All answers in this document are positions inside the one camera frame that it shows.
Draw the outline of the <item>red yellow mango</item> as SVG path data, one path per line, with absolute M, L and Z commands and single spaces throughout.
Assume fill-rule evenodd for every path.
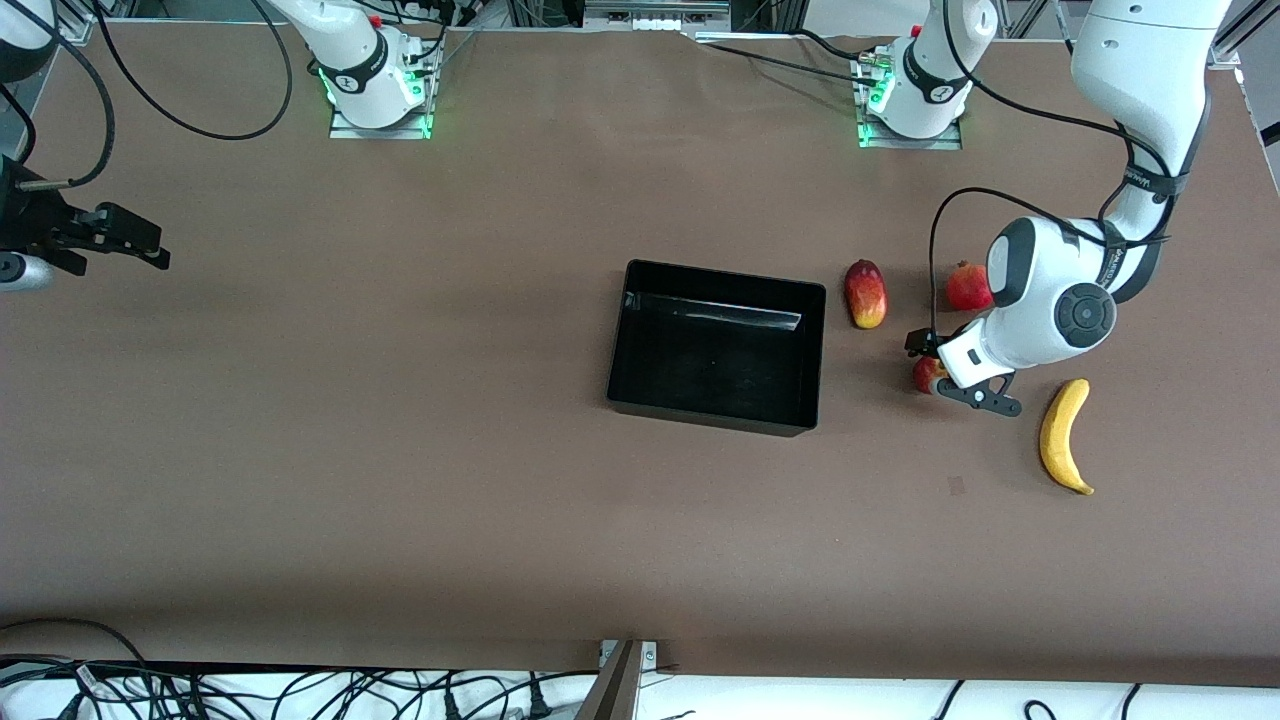
M 881 269 L 870 260 L 854 263 L 844 277 L 844 299 L 850 322 L 860 329 L 879 327 L 888 310 L 888 296 Z

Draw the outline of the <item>brown table cover sheet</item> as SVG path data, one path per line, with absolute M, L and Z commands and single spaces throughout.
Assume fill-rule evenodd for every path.
M 832 79 L 492 31 L 452 38 L 430 140 L 339 141 L 289 42 L 243 143 L 86 49 L 116 146 L 67 199 L 173 261 L 0 296 L 0 623 L 151 660 L 586 667 L 635 635 L 684 673 L 1280 685 L 1280 196 L 1231 72 L 1155 282 L 1007 419 L 913 388 L 931 218 L 972 184 L 1089 214 L 1116 140 L 977 97 L 959 152 L 863 149 Z M 634 259 L 823 284 L 818 427 L 617 413 Z M 1038 448 L 1076 378 L 1091 496 Z

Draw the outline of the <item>black plastic box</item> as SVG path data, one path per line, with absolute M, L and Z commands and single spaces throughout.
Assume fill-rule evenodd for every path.
M 635 259 L 605 396 L 620 413 L 795 437 L 818 427 L 822 284 Z

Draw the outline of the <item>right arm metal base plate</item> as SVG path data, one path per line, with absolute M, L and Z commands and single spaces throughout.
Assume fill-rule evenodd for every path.
M 440 58 L 421 38 L 403 35 L 388 45 L 378 69 L 320 67 L 333 106 L 332 138 L 426 140 L 431 137 Z

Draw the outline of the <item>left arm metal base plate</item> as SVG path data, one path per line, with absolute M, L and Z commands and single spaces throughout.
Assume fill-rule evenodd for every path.
M 931 105 L 895 73 L 891 46 L 877 45 L 850 61 L 858 81 L 854 101 L 858 140 L 864 149 L 959 150 L 964 102 Z

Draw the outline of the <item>yellow banana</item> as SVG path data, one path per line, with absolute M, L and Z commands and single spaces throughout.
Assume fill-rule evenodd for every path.
M 1048 477 L 1060 487 L 1076 495 L 1091 496 L 1094 489 L 1084 482 L 1073 456 L 1073 427 L 1091 393 L 1088 379 L 1065 382 L 1051 400 L 1039 424 L 1039 461 Z

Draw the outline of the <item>aluminium frame profile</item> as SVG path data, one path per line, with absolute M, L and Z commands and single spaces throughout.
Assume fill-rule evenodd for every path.
M 123 18 L 134 13 L 138 0 L 51 0 L 61 35 L 70 42 L 84 45 L 102 18 Z
M 1267 23 L 1280 19 L 1280 0 L 1231 0 L 1228 14 L 1210 46 L 1210 69 L 1239 65 L 1239 49 Z

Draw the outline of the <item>red pomegranate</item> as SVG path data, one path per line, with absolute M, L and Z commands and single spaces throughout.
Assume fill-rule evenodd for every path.
M 978 313 L 995 304 L 986 265 L 960 261 L 945 286 L 948 306 L 957 313 Z

